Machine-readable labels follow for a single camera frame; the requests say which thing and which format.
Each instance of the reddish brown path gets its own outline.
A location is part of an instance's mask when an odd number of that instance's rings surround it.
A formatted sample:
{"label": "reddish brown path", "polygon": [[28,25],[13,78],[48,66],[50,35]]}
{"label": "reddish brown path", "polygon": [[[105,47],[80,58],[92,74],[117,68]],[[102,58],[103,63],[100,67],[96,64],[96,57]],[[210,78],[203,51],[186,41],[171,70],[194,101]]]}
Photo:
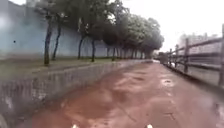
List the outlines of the reddish brown path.
{"label": "reddish brown path", "polygon": [[158,63],[105,76],[17,128],[224,128],[223,101]]}

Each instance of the gray wall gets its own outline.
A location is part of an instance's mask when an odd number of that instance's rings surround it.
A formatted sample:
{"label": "gray wall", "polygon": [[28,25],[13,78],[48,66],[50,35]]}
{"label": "gray wall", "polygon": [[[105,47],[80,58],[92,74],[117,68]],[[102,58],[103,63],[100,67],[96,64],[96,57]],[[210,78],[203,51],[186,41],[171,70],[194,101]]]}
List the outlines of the gray wall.
{"label": "gray wall", "polygon": [[[47,24],[43,16],[25,6],[7,0],[0,1],[0,59],[39,58],[43,55]],[[52,53],[57,31],[51,38]],[[62,29],[59,56],[77,56],[80,35],[69,28]],[[91,39],[84,40],[82,54],[91,56]],[[106,56],[103,42],[96,42],[96,56]]]}

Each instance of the wall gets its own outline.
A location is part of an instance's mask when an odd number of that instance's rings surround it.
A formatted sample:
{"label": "wall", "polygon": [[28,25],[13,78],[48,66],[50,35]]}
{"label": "wall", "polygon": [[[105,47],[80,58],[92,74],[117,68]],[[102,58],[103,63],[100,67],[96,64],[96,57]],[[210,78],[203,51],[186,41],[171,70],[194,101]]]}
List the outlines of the wall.
{"label": "wall", "polygon": [[44,102],[64,95],[80,86],[88,85],[103,75],[146,60],[130,60],[49,72],[36,76],[0,82],[0,115],[13,126],[29,111]]}
{"label": "wall", "polygon": [[[25,6],[7,0],[0,1],[0,59],[40,58],[43,56],[47,24],[43,16]],[[50,52],[56,39],[56,26],[51,38]],[[80,35],[69,28],[62,29],[59,56],[77,56]],[[83,43],[82,54],[91,56],[91,39]],[[96,42],[96,56],[106,56],[103,42]]]}

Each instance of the railing post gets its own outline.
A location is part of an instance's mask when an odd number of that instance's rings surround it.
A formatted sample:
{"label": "railing post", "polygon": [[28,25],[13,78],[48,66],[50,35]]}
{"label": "railing post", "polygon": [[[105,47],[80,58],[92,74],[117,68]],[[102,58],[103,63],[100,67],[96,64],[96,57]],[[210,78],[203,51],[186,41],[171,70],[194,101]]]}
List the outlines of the railing post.
{"label": "railing post", "polygon": [[170,53],[169,53],[169,66],[172,66],[172,49],[170,49]]}
{"label": "railing post", "polygon": [[177,58],[178,58],[178,49],[179,49],[179,45],[176,45],[176,57],[175,57],[175,68],[177,67]]}
{"label": "railing post", "polygon": [[219,86],[222,86],[224,83],[224,24],[222,25],[220,64],[221,64],[221,69],[220,69],[220,73],[219,73]]}
{"label": "railing post", "polygon": [[184,73],[188,73],[189,38],[186,38],[184,51]]}

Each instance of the sidewalk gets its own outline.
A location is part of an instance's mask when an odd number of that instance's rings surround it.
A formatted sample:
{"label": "sidewalk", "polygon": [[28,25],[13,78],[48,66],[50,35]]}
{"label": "sidewalk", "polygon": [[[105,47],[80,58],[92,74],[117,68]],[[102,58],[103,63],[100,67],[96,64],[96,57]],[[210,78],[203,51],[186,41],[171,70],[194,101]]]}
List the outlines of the sidewalk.
{"label": "sidewalk", "polygon": [[17,128],[223,128],[223,103],[158,63],[140,64],[49,103]]}

